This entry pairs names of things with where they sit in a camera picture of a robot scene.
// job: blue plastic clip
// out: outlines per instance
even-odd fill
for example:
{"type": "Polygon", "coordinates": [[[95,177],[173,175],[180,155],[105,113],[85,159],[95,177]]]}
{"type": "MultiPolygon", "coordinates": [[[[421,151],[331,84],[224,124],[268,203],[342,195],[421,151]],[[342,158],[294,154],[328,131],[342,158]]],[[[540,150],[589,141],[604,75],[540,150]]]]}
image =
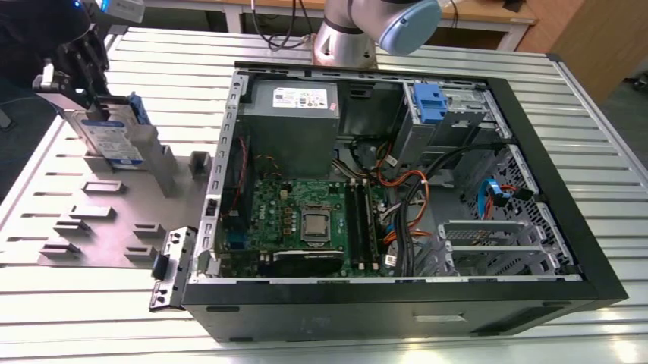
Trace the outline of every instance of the blue plastic clip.
{"type": "Polygon", "coordinates": [[[447,98],[438,85],[433,83],[414,83],[414,102],[421,111],[423,124],[438,124],[447,113],[447,98]]]}
{"type": "Polygon", "coordinates": [[[132,110],[136,111],[135,116],[137,118],[139,125],[151,125],[151,121],[148,119],[148,114],[145,113],[144,103],[141,102],[141,98],[135,94],[131,93],[127,97],[132,110]]]}
{"type": "Polygon", "coordinates": [[[485,209],[489,189],[493,191],[494,199],[508,201],[508,199],[512,197],[510,193],[502,191],[494,179],[487,178],[483,180],[481,186],[478,187],[477,193],[477,213],[479,218],[483,218],[483,214],[486,213],[485,209]]]}

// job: side panel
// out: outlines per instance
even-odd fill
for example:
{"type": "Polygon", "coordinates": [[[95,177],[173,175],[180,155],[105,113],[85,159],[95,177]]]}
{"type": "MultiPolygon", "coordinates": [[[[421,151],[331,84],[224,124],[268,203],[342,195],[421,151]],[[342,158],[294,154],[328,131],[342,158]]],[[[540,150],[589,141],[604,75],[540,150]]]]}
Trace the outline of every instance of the side panel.
{"type": "Polygon", "coordinates": [[[514,334],[566,307],[540,301],[186,307],[218,341],[343,340],[514,334]]]}

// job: blue cable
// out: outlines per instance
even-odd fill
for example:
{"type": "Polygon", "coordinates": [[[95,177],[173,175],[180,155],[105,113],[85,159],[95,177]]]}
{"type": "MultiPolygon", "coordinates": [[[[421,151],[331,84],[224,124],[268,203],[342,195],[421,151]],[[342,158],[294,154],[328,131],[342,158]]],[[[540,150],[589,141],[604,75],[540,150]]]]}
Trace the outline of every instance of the blue cable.
{"type": "Polygon", "coordinates": [[[483,180],[477,192],[477,214],[479,218],[483,218],[483,214],[486,213],[486,197],[490,190],[493,195],[499,196],[502,199],[510,199],[512,196],[510,193],[502,191],[497,180],[493,178],[483,180]]]}

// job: metal bracket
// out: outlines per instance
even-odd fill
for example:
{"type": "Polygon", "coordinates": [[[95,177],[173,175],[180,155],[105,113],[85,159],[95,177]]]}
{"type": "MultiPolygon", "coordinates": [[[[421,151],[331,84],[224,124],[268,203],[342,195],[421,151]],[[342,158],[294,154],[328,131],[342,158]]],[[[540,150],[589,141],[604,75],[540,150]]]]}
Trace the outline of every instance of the metal bracket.
{"type": "Polygon", "coordinates": [[[152,264],[152,277],[156,282],[148,303],[149,312],[184,311],[182,296],[190,276],[196,233],[192,227],[183,227],[171,231],[165,237],[164,248],[152,264]]]}

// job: red wire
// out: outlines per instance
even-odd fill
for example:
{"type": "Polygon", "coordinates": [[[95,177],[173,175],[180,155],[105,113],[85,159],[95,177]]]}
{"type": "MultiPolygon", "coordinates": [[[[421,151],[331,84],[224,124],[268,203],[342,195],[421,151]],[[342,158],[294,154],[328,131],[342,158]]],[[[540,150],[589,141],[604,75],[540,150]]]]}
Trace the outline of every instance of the red wire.
{"type": "MultiPolygon", "coordinates": [[[[510,185],[510,184],[502,184],[502,190],[513,190],[513,191],[517,191],[517,187],[510,185]]],[[[493,208],[494,208],[494,205],[493,205],[493,195],[487,195],[487,201],[486,201],[486,205],[483,206],[483,220],[487,220],[491,215],[493,215],[493,208]]]]}

